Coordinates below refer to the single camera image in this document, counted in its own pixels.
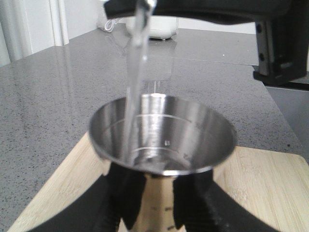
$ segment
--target quartz countertop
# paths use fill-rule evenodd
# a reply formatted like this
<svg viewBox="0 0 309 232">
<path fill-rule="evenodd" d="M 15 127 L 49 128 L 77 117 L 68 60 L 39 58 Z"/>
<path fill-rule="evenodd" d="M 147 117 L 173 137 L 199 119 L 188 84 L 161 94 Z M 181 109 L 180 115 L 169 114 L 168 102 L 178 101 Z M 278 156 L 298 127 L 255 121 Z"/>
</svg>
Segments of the quartz countertop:
<svg viewBox="0 0 309 232">
<path fill-rule="evenodd" d="M 92 114 L 125 96 L 130 37 L 119 24 L 0 68 L 0 231 L 6 231 L 87 131 Z M 253 80 L 255 35 L 180 29 L 151 40 L 147 82 L 224 115 L 238 145 L 304 154 L 282 113 Z"/>
</svg>

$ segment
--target wooden cutting board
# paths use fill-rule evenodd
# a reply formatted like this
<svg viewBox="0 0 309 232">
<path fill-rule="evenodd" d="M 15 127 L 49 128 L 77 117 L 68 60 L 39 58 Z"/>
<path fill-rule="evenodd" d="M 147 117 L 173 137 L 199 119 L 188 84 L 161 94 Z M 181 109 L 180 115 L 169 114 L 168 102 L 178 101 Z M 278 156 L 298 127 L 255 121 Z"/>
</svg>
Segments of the wooden cutting board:
<svg viewBox="0 0 309 232">
<path fill-rule="evenodd" d="M 81 196 L 107 167 L 86 133 L 8 232 L 24 232 L 47 221 Z M 214 180 L 273 228 L 309 232 L 309 166 L 301 156 L 236 147 L 214 168 Z M 119 231 L 126 231 L 123 224 Z"/>
</svg>

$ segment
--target metal jigger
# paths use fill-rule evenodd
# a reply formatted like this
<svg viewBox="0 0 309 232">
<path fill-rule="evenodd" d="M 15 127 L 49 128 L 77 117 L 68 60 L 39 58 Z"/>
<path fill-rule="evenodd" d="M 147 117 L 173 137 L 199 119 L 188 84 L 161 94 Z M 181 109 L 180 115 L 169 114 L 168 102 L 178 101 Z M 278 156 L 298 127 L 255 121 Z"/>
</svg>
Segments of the metal jigger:
<svg viewBox="0 0 309 232">
<path fill-rule="evenodd" d="M 114 207 L 131 232 L 174 232 L 190 201 L 202 198 L 212 167 L 236 145 L 233 126 L 214 110 L 165 94 L 142 96 L 131 154 L 121 156 L 126 99 L 101 107 L 89 135 L 97 154 L 111 161 L 106 179 Z"/>
</svg>

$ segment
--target white appliance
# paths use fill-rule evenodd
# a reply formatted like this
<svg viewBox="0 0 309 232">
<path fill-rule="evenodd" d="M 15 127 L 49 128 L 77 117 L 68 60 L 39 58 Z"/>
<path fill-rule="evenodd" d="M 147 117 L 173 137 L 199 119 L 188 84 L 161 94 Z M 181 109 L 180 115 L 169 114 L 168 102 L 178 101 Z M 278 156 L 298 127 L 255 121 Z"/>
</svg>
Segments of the white appliance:
<svg viewBox="0 0 309 232">
<path fill-rule="evenodd" d="M 126 29 L 132 34 L 135 17 L 126 19 Z M 178 33 L 178 18 L 166 16 L 152 16 L 150 19 L 149 37 L 153 39 L 169 39 Z"/>
</svg>

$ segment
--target cup rim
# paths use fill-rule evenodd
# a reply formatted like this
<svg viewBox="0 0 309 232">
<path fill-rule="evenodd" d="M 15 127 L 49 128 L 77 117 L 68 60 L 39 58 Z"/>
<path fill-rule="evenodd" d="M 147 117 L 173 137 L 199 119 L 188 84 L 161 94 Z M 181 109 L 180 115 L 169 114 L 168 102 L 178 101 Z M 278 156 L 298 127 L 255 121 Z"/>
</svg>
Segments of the cup rim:
<svg viewBox="0 0 309 232">
<path fill-rule="evenodd" d="M 96 115 L 105 107 L 107 107 L 108 105 L 117 102 L 117 101 L 123 101 L 125 99 L 125 97 L 122 98 L 118 98 L 116 100 L 110 101 L 106 104 L 104 104 L 103 106 L 101 106 L 98 110 L 96 110 L 96 112 L 92 115 L 91 119 L 90 119 L 90 123 L 89 123 L 89 138 L 91 141 L 91 144 L 93 146 L 93 148 L 95 149 L 96 154 L 101 158 L 101 159 L 107 159 L 111 162 L 114 162 L 122 167 L 128 168 L 130 170 L 134 170 L 134 171 L 138 171 L 138 172 L 143 172 L 143 173 L 148 173 L 148 174 L 154 174 L 154 175 L 160 175 L 160 176 L 180 176 L 180 175 L 188 175 L 188 174 L 197 174 L 197 173 L 203 173 L 206 171 L 211 170 L 214 166 L 216 166 L 219 163 L 222 163 L 225 159 L 227 159 L 232 152 L 234 151 L 236 144 L 237 144 L 237 137 L 236 137 L 236 131 L 234 126 L 220 113 L 216 112 L 215 110 L 209 108 L 208 106 L 205 106 L 203 104 L 194 102 L 194 101 L 188 101 L 188 100 L 184 100 L 181 99 L 179 97 L 174 97 L 174 96 L 170 96 L 170 95 L 166 95 L 166 94 L 143 94 L 142 97 L 172 97 L 172 98 L 176 98 L 178 100 L 181 101 L 185 101 L 188 103 L 194 103 L 194 104 L 199 104 L 200 106 L 206 107 L 208 109 L 210 109 L 211 111 L 215 112 L 221 119 L 223 119 L 224 121 L 226 121 L 226 123 L 229 125 L 229 129 L 231 130 L 231 134 L 232 134 L 232 145 L 230 146 L 230 149 L 228 150 L 228 152 L 226 153 L 226 155 L 222 158 L 219 159 L 216 163 L 212 164 L 212 165 L 207 165 L 207 166 L 203 166 L 200 168 L 195 168 L 195 169 L 188 169 L 188 170 L 149 170 L 147 168 L 144 167 L 140 167 L 140 166 L 132 166 L 130 164 L 125 163 L 123 160 L 121 159 L 117 159 L 114 156 L 112 156 L 109 152 L 107 152 L 102 146 L 100 146 L 91 129 L 92 123 L 95 120 Z"/>
</svg>

